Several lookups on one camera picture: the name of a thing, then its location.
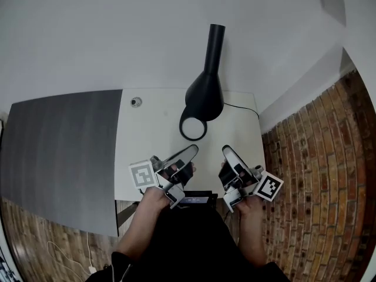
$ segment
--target lamp cord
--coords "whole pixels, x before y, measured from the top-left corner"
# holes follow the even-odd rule
[[[245,108],[245,107],[243,107],[243,106],[234,106],[234,105],[231,105],[231,104],[226,103],[226,102],[224,102],[224,104],[225,104],[225,105],[228,105],[228,106],[233,106],[234,108],[251,110],[252,112],[254,112],[254,113],[257,115],[257,118],[260,120],[260,116],[259,116],[259,114],[258,114],[255,110],[253,110],[253,109]]]

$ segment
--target gray panel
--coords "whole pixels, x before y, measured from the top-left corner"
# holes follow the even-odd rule
[[[1,150],[1,195],[69,227],[117,236],[116,130],[122,90],[14,103]]]

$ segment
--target lamp shade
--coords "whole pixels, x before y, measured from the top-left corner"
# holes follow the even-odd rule
[[[218,77],[225,26],[211,24],[204,71],[186,93],[184,112],[201,121],[217,118],[223,110],[223,94]]]

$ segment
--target white cable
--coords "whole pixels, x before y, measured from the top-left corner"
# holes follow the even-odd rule
[[[91,255],[90,247],[89,247],[89,232],[86,232],[86,236],[87,236],[87,238],[88,238],[88,250],[89,250],[90,266],[93,267],[93,264],[92,264],[92,255]]]
[[[71,268],[65,266],[64,264],[62,264],[61,262],[59,262],[57,259],[55,259],[55,258],[51,255],[51,253],[49,252],[49,244],[50,244],[50,243],[52,243],[55,247],[57,247],[58,250],[63,254],[63,256],[64,256],[67,260],[69,260],[69,261],[71,261],[71,262],[73,262],[73,263],[76,263],[76,264],[78,264],[79,266],[81,266],[82,271],[83,271],[85,274],[87,274],[88,276],[90,276],[90,274],[89,274],[87,271],[85,271],[85,269],[84,269],[83,266],[80,264],[80,262],[77,262],[77,261],[75,261],[75,260],[69,259],[69,258],[64,254],[64,252],[59,248],[59,246],[58,246],[56,243],[54,243],[54,242],[52,242],[52,241],[47,241],[47,252],[48,252],[48,254],[50,255],[50,257],[51,257],[55,262],[57,262],[57,263],[60,264],[61,266],[64,266],[65,268],[67,268],[67,269],[70,270],[71,272],[73,272],[73,273],[74,273],[74,274],[75,274],[75,275],[81,280],[81,282],[83,282],[82,279],[80,278],[80,276],[77,275],[77,274],[76,274]]]

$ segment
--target white desk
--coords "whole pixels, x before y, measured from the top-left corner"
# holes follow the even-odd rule
[[[179,132],[185,108],[186,89],[124,89],[117,123],[115,149],[115,199],[141,200],[129,176],[128,165],[156,155],[161,160],[195,143],[199,147],[193,163],[197,168],[186,190],[211,190],[223,197],[218,173],[224,160],[222,147],[230,145],[250,166],[265,167],[263,144],[257,115],[245,109],[224,106],[221,115],[207,123],[207,134],[190,142]],[[143,101],[133,108],[133,97]],[[253,94],[224,92],[224,101],[256,110]]]

